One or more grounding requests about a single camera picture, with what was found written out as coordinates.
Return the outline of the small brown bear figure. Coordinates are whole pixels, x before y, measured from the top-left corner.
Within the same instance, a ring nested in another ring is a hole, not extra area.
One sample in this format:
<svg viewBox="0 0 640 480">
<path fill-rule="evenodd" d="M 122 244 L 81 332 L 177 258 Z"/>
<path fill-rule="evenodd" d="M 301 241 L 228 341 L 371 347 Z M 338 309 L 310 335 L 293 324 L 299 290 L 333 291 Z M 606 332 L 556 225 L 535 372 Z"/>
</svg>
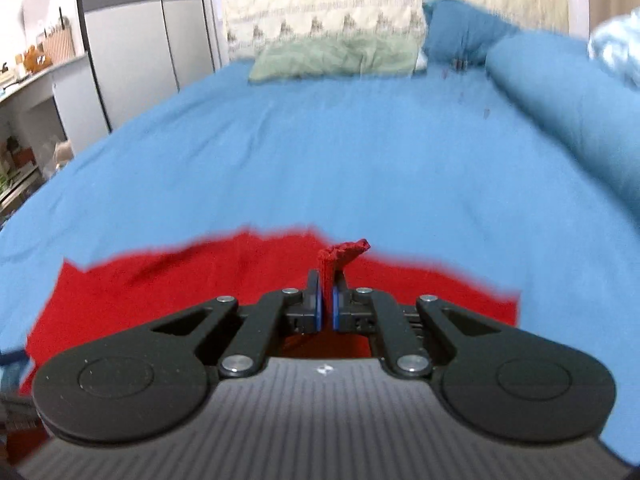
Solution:
<svg viewBox="0 0 640 480">
<path fill-rule="evenodd" d="M 24 52 L 24 60 L 23 65 L 27 73 L 30 74 L 38 74 L 50 67 L 53 64 L 49 55 L 46 55 L 43 51 L 36 48 L 35 46 L 30 46 Z"/>
</svg>

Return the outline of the white grey wardrobe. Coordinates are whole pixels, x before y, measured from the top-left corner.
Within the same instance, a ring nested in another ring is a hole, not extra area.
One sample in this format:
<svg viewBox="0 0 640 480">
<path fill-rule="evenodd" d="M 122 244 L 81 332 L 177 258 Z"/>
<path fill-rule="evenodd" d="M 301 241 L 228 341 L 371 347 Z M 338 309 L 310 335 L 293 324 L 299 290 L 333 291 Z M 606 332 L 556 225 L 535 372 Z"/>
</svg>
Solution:
<svg viewBox="0 0 640 480">
<path fill-rule="evenodd" d="M 221 66 L 212 0 L 77 0 L 111 129 Z"/>
</svg>

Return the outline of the white shelf desk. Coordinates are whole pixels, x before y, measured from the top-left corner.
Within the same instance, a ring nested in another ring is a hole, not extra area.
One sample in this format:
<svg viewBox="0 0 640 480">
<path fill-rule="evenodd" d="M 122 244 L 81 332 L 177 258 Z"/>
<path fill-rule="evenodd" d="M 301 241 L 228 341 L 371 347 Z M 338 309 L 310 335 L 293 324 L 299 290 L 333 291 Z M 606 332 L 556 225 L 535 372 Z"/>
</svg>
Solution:
<svg viewBox="0 0 640 480">
<path fill-rule="evenodd" d="M 76 156 L 111 133 L 88 55 L 12 84 L 1 95 L 1 136 L 15 136 L 35 156 L 41 179 L 56 173 L 55 148 Z"/>
</svg>

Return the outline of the blue bed sheet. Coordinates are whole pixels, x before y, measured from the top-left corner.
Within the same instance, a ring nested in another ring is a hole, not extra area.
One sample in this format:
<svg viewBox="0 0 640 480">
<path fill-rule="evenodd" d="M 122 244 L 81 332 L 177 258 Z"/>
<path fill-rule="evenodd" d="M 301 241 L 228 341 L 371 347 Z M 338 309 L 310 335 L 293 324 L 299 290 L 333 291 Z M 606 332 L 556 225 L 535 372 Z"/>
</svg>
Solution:
<svg viewBox="0 0 640 480">
<path fill-rule="evenodd" d="M 434 261 L 521 296 L 526 330 L 601 360 L 605 443 L 639 458 L 639 225 L 484 70 L 251 84 L 234 63 L 81 152 L 1 232 L 1 345 L 64 260 L 241 226 Z"/>
</svg>

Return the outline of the green pillow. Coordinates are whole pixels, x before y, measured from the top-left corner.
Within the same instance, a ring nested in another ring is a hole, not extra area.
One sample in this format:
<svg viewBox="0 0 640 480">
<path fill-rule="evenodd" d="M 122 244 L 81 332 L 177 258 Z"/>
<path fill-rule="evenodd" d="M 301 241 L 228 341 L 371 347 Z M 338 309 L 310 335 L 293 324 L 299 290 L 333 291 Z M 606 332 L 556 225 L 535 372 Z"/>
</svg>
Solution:
<svg viewBox="0 0 640 480">
<path fill-rule="evenodd" d="M 282 42 L 256 55 L 248 80 L 347 76 L 411 76 L 427 69 L 415 36 L 356 34 Z"/>
</svg>

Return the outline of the red knit sweater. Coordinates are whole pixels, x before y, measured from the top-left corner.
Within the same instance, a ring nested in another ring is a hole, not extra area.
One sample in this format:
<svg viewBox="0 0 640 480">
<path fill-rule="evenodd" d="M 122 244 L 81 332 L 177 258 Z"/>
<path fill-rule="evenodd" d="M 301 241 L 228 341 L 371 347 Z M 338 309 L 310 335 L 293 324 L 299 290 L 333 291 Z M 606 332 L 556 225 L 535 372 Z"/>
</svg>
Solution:
<svg viewBox="0 0 640 480">
<path fill-rule="evenodd" d="M 518 292 L 504 292 L 436 263 L 411 262 L 370 251 L 366 240 L 332 244 L 313 230 L 241 230 L 173 250 L 120 255 L 83 268 L 62 265 L 53 292 L 27 342 L 27 370 L 17 391 L 27 396 L 36 371 L 60 352 L 231 294 L 243 304 L 277 288 L 302 286 L 320 274 L 323 319 L 331 319 L 330 281 L 370 280 L 399 302 L 434 294 L 508 325 L 518 322 Z"/>
</svg>

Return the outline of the blue pillow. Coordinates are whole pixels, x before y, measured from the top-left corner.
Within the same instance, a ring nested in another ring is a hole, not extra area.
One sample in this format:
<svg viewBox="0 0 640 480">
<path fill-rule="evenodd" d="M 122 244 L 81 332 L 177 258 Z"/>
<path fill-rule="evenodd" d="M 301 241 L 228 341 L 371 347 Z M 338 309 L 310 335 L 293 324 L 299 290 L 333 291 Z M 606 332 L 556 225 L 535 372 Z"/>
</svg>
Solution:
<svg viewBox="0 0 640 480">
<path fill-rule="evenodd" d="M 457 68 L 482 66 L 490 48 L 517 34 L 518 26 L 463 0 L 424 0 L 426 37 L 422 50 L 430 62 Z"/>
</svg>

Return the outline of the rolled blue duvet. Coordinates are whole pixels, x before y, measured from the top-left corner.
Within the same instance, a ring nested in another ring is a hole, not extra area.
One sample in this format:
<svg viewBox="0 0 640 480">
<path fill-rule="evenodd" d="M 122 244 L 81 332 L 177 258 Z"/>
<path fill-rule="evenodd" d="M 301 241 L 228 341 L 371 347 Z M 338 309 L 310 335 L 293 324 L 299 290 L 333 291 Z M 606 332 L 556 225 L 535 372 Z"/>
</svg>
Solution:
<svg viewBox="0 0 640 480">
<path fill-rule="evenodd" d="M 582 40 L 552 32 L 499 40 L 485 67 L 510 100 L 638 217 L 637 89 L 590 60 Z"/>
</svg>

